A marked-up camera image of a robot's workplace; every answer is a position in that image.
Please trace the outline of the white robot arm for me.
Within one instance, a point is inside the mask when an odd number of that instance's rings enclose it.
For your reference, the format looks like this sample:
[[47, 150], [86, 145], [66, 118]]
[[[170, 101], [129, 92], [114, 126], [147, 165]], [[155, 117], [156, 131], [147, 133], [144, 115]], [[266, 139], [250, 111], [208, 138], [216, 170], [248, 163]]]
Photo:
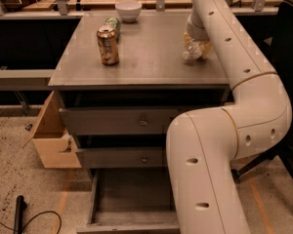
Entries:
[[167, 165], [180, 233], [250, 234], [230, 161], [279, 143], [290, 128], [291, 103], [226, 0], [191, 1], [188, 34], [207, 33], [234, 102], [183, 113], [169, 126]]

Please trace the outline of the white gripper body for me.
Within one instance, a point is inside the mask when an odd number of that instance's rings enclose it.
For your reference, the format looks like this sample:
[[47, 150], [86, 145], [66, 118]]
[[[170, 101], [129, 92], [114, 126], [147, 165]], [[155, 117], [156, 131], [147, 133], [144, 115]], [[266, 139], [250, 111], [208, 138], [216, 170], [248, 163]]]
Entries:
[[195, 10], [192, 10], [188, 16], [186, 30], [188, 35], [197, 41], [207, 41], [209, 36], [206, 29]]

